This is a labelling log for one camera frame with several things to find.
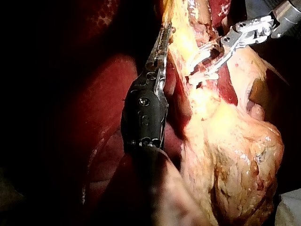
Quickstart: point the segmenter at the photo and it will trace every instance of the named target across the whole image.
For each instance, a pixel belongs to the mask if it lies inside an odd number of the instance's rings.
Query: dark background
[[[10,122],[6,135],[12,139],[4,142],[8,142],[8,145],[3,147],[1,152],[0,184],[12,183],[25,197],[15,196],[15,200],[12,199],[13,205],[0,210],[0,225],[26,223],[60,225],[59,222],[63,218],[64,207],[61,206],[61,197],[58,195],[58,188],[49,183],[50,172],[41,160],[41,147],[44,145],[42,130],[49,109],[56,105],[58,99],[64,96],[68,89],[76,86],[77,82],[76,79],[72,81],[68,77],[61,76],[71,68],[73,62],[63,64],[64,61],[56,57],[59,36],[72,18],[70,3],[67,0],[35,3],[32,7],[38,10],[28,12],[31,18],[26,22],[22,21],[26,26],[26,32],[18,34],[22,38],[13,52],[21,63],[10,68],[18,74],[12,76],[18,81],[10,81],[13,85],[9,86],[6,96],[11,98],[4,98],[5,104],[12,112],[4,117],[5,121]],[[139,14],[136,8],[143,6],[141,1],[139,5],[137,3],[128,5],[125,10],[130,16],[124,24],[130,23],[131,20],[136,21],[135,26],[124,26],[123,31],[129,33],[124,40],[128,46],[128,50],[125,51],[132,51],[133,56],[146,57],[148,49],[153,45],[152,40],[157,36],[156,26],[151,23],[152,17],[147,19],[145,16],[147,11],[142,10]],[[232,1],[234,22],[246,16],[244,7],[243,1]],[[33,37],[30,35],[29,38],[29,33],[32,32],[35,35]],[[139,50],[142,49],[140,46],[146,46],[144,53]],[[252,48],[275,66],[290,84],[287,86],[278,80],[274,86],[279,104],[272,123],[281,132],[285,144],[283,161],[277,174],[278,188],[275,195],[277,205],[279,194],[300,188],[300,24],[290,31],[289,36],[279,40],[268,40]],[[273,218],[274,216],[266,225],[274,225]]]

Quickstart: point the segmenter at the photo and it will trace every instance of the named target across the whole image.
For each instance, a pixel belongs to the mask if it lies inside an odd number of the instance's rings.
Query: screw
[[[265,35],[270,35],[271,29],[268,27],[266,29],[264,29],[264,34]]]
[[[154,72],[148,72],[147,74],[146,74],[146,78],[147,79],[149,79],[149,80],[155,80],[156,79],[156,77],[155,77],[155,73]]]
[[[224,40],[225,40],[226,42],[229,42],[229,41],[230,41],[230,38],[229,38],[229,37],[225,37]]]
[[[142,107],[146,107],[150,104],[150,100],[146,97],[141,97],[139,98],[139,104],[142,106]]]

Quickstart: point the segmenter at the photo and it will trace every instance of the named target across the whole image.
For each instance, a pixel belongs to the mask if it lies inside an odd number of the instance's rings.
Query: organ surface
[[[260,225],[273,211],[284,150],[277,128],[249,100],[254,81],[265,81],[270,65],[247,47],[217,77],[202,78],[202,61],[208,56],[202,46],[214,47],[218,38],[210,16],[217,11],[210,9],[217,7],[212,2],[166,0],[161,5],[163,22],[174,27],[167,70],[176,70],[175,86],[182,89],[171,97],[173,109],[181,112],[178,122],[183,115],[187,119],[179,129],[181,176],[208,224]],[[191,85],[196,67],[200,83]]]

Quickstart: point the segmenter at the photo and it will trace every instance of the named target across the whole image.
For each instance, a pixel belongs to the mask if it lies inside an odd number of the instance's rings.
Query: metal jaw
[[[145,64],[146,70],[153,70],[154,73],[157,73],[154,92],[159,99],[163,96],[163,88],[166,82],[167,49],[170,32],[171,23],[161,27],[154,48]]]
[[[220,40],[224,52],[223,56],[207,68],[205,76],[218,71],[230,59],[236,49],[266,41],[272,33],[273,23],[274,20],[271,16],[264,16],[246,20],[230,27],[230,31]]]

